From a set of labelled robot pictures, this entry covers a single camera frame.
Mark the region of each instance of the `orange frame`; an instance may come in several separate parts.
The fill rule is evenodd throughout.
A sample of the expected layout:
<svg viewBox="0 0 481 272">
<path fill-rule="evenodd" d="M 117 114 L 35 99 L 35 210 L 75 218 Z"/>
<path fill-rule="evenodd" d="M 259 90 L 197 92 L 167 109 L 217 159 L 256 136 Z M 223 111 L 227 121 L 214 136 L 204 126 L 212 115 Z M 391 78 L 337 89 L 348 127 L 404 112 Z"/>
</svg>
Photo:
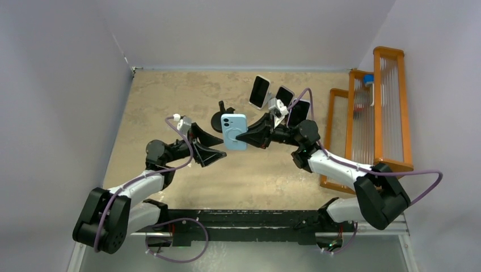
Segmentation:
<svg viewBox="0 0 481 272">
<path fill-rule="evenodd" d="M 378 46 L 374 48 L 374 164 L 386 163 L 393 172 L 408 172 L 414 169 L 411 153 L 411 132 L 406 94 L 406 71 L 404 52 L 399 49 Z M 396 60 L 398 64 L 399 106 L 404 161 L 385 158 L 382 148 L 382 108 L 381 108 L 381 58 Z"/>
<path fill-rule="evenodd" d="M 329 150 L 329 148 L 331 148 L 332 120 L 333 120 L 333 117 L 334 117 L 334 101 L 336 99 L 336 96 L 349 99 L 349 92 L 346 91 L 346 90 L 333 88 L 333 89 L 331 89 L 331 92 L 329 94 L 329 108 L 328 108 L 328 111 L 327 111 L 326 136 L 324 138 L 324 148 L 328 149 L 328 150 Z M 327 177 L 323 176 L 323 175 L 320 176 L 320 186 L 324 187 L 324 188 L 327 188 L 327 189 L 340 191 L 340 192 L 355 194 L 355 192 L 347 186 L 340 185 L 340 184 L 333 183 L 333 182 L 328 182 Z"/>
<path fill-rule="evenodd" d="M 349 91 L 333 88 L 329 96 L 329 108 L 327 112 L 327 125 L 324 146 L 326 149 L 331 147 L 332 119 L 334 117 L 335 97 L 348 99 L 347 127 L 345 154 L 346 159 L 352 159 L 352 129 L 354 119 L 354 98 L 356 79 L 362 80 L 365 75 L 374 74 L 374 161 L 373 164 L 380 162 L 386 163 L 393 172 L 409 172 L 414 169 L 412 165 L 411 152 L 411 132 L 409 128 L 409 114 L 406 94 L 406 71 L 404 68 L 404 52 L 399 49 L 387 48 L 383 46 L 374 49 L 374 73 L 353 69 L 349 73 Z M 396 161 L 385 158 L 382 148 L 382 108 L 381 108 L 381 58 L 390 58 L 397 61 L 398 65 L 398 84 L 399 84 L 399 105 L 401 116 L 401 131 L 403 143 L 403 160 Z M 324 188 L 337 190 L 340 192 L 355 194 L 350 188 L 328 182 L 326 176 L 320 176 L 320 185 Z"/>
</svg>

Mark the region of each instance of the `dish rack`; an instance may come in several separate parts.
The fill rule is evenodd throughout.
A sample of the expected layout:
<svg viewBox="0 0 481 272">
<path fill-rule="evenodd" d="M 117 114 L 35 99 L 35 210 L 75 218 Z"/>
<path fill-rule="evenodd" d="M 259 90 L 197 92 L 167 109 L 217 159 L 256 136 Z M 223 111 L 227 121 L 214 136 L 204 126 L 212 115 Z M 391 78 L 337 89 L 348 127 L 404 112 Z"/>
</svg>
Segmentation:
<svg viewBox="0 0 481 272">
<path fill-rule="evenodd" d="M 344 157 L 364 164 L 383 162 L 393 172 L 412 171 L 404 52 L 379 46 L 373 54 L 373 73 L 353 69 L 348 91 L 331 90 L 324 146 L 331 147 L 335 97 L 343 97 L 348 99 Z M 373 88 L 364 85 L 366 75 L 374 75 Z M 355 194 L 346 186 L 329 182 L 326 176 L 320 177 L 320 185 Z"/>
</svg>

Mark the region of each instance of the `black phone stand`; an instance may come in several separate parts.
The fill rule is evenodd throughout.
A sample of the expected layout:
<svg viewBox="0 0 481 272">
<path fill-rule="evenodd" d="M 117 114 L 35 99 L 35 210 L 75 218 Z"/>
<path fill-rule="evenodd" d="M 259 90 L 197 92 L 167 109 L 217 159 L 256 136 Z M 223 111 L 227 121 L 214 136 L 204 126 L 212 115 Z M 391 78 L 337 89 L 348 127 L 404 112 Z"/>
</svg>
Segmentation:
<svg viewBox="0 0 481 272">
<path fill-rule="evenodd" d="M 212 129 L 219 133 L 222 133 L 221 116 L 224 113 L 234 113 L 234 111 L 235 109 L 232 107 L 225 109 L 224 101 L 219 101 L 219 111 L 214 113 L 214 115 L 212 115 L 212 118 L 210 119 L 210 125 L 212 126 Z"/>
</svg>

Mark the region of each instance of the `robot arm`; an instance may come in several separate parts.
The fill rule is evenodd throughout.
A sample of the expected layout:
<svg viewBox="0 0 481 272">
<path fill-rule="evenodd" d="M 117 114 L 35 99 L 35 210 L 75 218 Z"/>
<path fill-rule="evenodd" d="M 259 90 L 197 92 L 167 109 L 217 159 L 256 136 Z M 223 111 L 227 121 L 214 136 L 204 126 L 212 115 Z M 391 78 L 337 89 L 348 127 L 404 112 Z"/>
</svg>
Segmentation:
<svg viewBox="0 0 481 272">
<path fill-rule="evenodd" d="M 225 152 L 209 148 L 223 142 L 222 139 L 204 132 L 188 117 L 183 117 L 178 129 L 187 136 L 192 145 L 193 159 L 206 167 L 226 156 Z M 107 253 L 116 252 L 125 238 L 144 227 L 166 221 L 167 205 L 145 200 L 151 194 L 168 187 L 175 171 L 149 176 L 150 173 L 170 168 L 168 163 L 190 156 L 188 144 L 176 140 L 166 144 L 153 140 L 146 147 L 145 170 L 137 176 L 144 177 L 138 182 L 124 187 L 124 184 L 110 189 L 95 188 L 85 201 L 85 205 L 73 231 L 73 239 L 82 244 L 94 246 L 95 236 L 100 225 L 101 215 L 112 195 L 120 188 L 124 190 L 113 200 L 103 224 L 98 249 Z"/>
<path fill-rule="evenodd" d="M 284 125 L 275 126 L 273 114 L 266 113 L 237 139 L 259 148 L 267 148 L 271 141 L 297 146 L 291 156 L 298 168 L 331 177 L 356 191 L 357 198 L 332 199 L 324 205 L 325 220 L 336 223 L 367 221 L 374 228 L 384 230 L 411 204 L 397 177 L 373 175 L 361 170 L 390 173 L 392 170 L 388 165 L 359 164 L 322 149 L 318 144 L 317 124 L 312 120 L 304 120 L 290 129 Z"/>
</svg>

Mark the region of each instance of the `phone holder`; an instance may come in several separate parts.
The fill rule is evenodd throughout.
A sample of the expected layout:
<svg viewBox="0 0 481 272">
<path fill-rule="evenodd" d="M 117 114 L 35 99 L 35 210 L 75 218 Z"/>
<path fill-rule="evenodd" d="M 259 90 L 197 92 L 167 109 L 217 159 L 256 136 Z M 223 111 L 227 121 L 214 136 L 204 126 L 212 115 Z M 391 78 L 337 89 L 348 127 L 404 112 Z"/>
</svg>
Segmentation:
<svg viewBox="0 0 481 272">
<path fill-rule="evenodd" d="M 216 132 L 222 133 L 221 116 L 225 113 L 234 113 L 234 111 L 235 109 L 233 107 L 225 109 L 224 101 L 219 101 L 219 111 L 214 113 L 210 119 L 210 125 L 212 126 L 212 129 Z"/>
<path fill-rule="evenodd" d="M 272 98 L 272 93 L 268 91 L 267 94 L 265 94 L 264 102 L 262 103 L 262 107 L 260 109 L 263 109 Z"/>
</svg>

